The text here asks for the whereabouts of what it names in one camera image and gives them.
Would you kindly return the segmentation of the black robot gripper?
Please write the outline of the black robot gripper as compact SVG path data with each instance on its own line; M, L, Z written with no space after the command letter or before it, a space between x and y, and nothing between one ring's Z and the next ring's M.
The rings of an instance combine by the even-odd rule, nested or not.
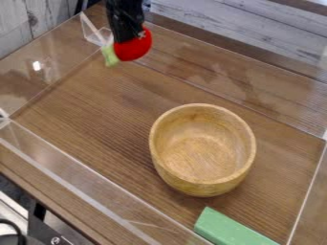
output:
M104 0L107 19L117 43L139 37L143 32L143 0ZM124 22L115 17L127 17Z

